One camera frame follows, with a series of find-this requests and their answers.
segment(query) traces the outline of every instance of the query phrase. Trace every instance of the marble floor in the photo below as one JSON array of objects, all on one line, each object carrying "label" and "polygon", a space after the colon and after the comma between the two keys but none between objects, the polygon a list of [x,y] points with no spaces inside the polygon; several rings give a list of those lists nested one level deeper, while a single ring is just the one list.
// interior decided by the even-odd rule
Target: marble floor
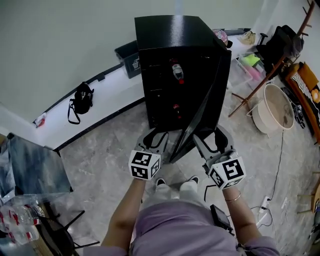
[{"label": "marble floor", "polygon": [[[281,86],[279,79],[275,84]],[[247,95],[249,88],[242,88]],[[276,132],[268,138],[256,128],[247,110],[242,107],[234,116],[228,114],[240,103],[227,91],[219,124],[231,133],[238,154],[243,157],[247,177],[238,185],[243,197],[252,208],[260,206],[264,197],[271,197],[276,179],[281,152],[282,133]],[[57,211],[62,213],[61,222],[68,222],[77,211],[86,213],[70,228],[78,243],[102,241],[108,228],[111,215],[131,183],[128,172],[128,158],[135,147],[137,138],[148,129],[146,105],[144,103],[118,115],[77,139],[60,153],[67,176],[74,189],[70,195],[55,202]],[[214,136],[206,139],[214,149]],[[320,154],[315,139],[308,128],[302,129],[295,122],[290,130],[283,134],[283,152],[277,177],[273,200],[269,204],[273,222],[270,226],[261,226],[263,235],[276,240],[282,255],[302,255],[306,250],[308,235],[313,224],[311,213],[297,215],[297,211],[310,208],[310,199],[298,199],[297,194],[308,194],[314,188]],[[169,185],[179,185],[192,175],[200,177],[198,193],[204,196],[207,185],[213,184],[203,168],[204,160],[193,149],[174,164],[164,165],[156,174],[162,176]],[[149,182],[144,194],[147,198],[154,189]],[[288,203],[281,206],[285,198]],[[222,193],[211,187],[206,193],[206,202],[214,203],[228,213]],[[258,220],[258,208],[253,212]],[[267,215],[262,224],[271,223]]]}]

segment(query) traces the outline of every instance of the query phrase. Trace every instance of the black backpack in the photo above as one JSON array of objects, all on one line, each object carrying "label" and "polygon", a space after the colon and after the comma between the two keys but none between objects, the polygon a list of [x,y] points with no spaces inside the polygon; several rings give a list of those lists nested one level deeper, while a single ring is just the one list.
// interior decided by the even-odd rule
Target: black backpack
[{"label": "black backpack", "polygon": [[[80,124],[80,118],[77,114],[87,113],[92,107],[92,96],[94,93],[94,89],[90,90],[90,87],[86,82],[82,82],[76,89],[74,94],[74,98],[69,101],[69,109],[68,109],[68,121],[70,124],[78,125]],[[69,120],[70,109],[73,109],[76,119],[78,122],[73,122]]]}]

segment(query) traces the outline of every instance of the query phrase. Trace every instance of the wooden stand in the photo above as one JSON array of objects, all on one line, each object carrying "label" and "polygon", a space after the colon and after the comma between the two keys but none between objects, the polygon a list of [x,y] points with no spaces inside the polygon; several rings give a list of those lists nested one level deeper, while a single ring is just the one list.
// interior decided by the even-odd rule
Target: wooden stand
[{"label": "wooden stand", "polygon": [[[306,16],[303,20],[303,23],[301,24],[299,31],[296,33],[295,37],[298,38],[301,35],[304,36],[308,36],[308,34],[303,33],[304,29],[306,26],[311,27],[310,25],[308,25],[308,21],[310,19],[310,16],[315,8],[315,1],[312,1],[311,3],[309,3],[309,10],[308,12],[305,10],[305,8],[303,8],[305,10]],[[261,81],[261,83],[259,83],[259,85],[250,93],[250,95],[246,98],[243,98],[235,93],[232,93],[232,95],[238,97],[239,99],[242,100],[241,104],[229,115],[229,118],[232,117],[234,115],[234,113],[236,113],[244,104],[248,105],[248,101],[253,97],[253,95],[256,94],[256,92],[265,84],[266,81],[269,80],[269,78],[276,72],[276,70],[278,69],[278,67],[283,63],[284,59],[286,58],[285,54],[282,55],[282,57],[279,59],[279,61],[274,65],[273,69],[271,70],[271,72],[269,74],[266,75],[266,77]]]}]

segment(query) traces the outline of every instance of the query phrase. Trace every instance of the black chair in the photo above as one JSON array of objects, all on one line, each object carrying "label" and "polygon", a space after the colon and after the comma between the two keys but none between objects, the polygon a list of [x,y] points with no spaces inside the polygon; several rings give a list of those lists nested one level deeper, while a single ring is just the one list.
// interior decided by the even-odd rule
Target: black chair
[{"label": "black chair", "polygon": [[261,35],[261,42],[256,46],[257,55],[262,57],[264,69],[268,74],[273,69],[273,66],[280,60],[284,54],[284,48],[291,43],[296,33],[288,25],[277,26],[273,37],[266,44],[262,43],[267,35]]},{"label": "black chair", "polygon": [[44,242],[55,256],[77,255],[75,250],[94,246],[100,243],[99,241],[97,241],[85,245],[79,245],[73,241],[71,235],[69,234],[68,228],[84,213],[85,211],[83,210],[66,226],[63,226],[58,222],[57,218],[59,217],[59,215],[55,217],[51,216],[50,218],[39,217],[41,220],[41,224],[37,225],[36,227]]}]

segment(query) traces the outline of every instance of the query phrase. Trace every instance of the person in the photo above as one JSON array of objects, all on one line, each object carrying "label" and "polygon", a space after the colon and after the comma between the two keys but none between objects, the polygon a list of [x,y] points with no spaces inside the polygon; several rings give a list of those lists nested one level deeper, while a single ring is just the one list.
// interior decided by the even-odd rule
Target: person
[{"label": "person", "polygon": [[198,183],[197,176],[191,177],[181,185],[179,198],[171,199],[171,188],[159,178],[154,195],[141,205],[146,181],[133,179],[110,219],[101,246],[85,248],[84,255],[280,255],[273,239],[260,234],[251,209],[235,186],[222,193],[236,238],[215,225],[210,209],[197,194]]}]

